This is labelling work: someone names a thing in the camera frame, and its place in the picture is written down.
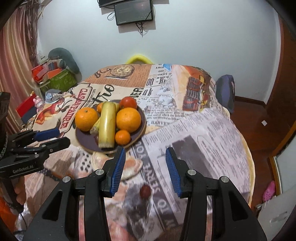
red tomato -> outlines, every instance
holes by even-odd
[[[137,101],[133,98],[133,97],[124,97],[120,102],[119,102],[120,108],[134,108],[137,109],[138,105],[137,105]]]

wooden door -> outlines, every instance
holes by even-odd
[[[271,118],[277,120],[284,138],[296,120],[296,38],[283,20],[280,24],[281,58],[266,110]]]

gift box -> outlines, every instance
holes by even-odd
[[[46,91],[50,89],[68,91],[71,87],[77,85],[75,77],[67,69],[64,69],[59,74],[39,85],[40,90],[45,95]]]
[[[37,114],[37,108],[35,107],[33,101],[34,98],[36,98],[35,93],[31,94],[16,108],[16,111],[24,124],[26,124],[30,118]]]
[[[40,82],[43,76],[49,71],[47,63],[38,65],[37,67],[32,69],[32,75],[35,82]]]
[[[55,77],[57,74],[59,74],[60,72],[62,72],[63,69],[55,69],[55,70],[51,70],[51,71],[48,71],[45,75],[44,75],[44,80],[45,79],[51,79],[53,77]]]

silver screw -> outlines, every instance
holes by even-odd
[[[221,181],[224,183],[229,182],[229,178],[228,177],[221,177]]]
[[[196,170],[189,169],[188,174],[191,175],[191,176],[194,176],[196,174]]]
[[[96,170],[96,174],[99,176],[99,175],[102,175],[104,174],[104,170],[103,169],[98,169]]]
[[[71,178],[69,176],[66,176],[63,178],[63,182],[67,183],[71,180]]]

striped curtain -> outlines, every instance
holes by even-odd
[[[10,92],[6,129],[9,134],[20,131],[22,124],[16,108],[32,91],[39,93],[31,76],[37,65],[38,0],[28,0],[11,15],[0,30],[0,92]]]

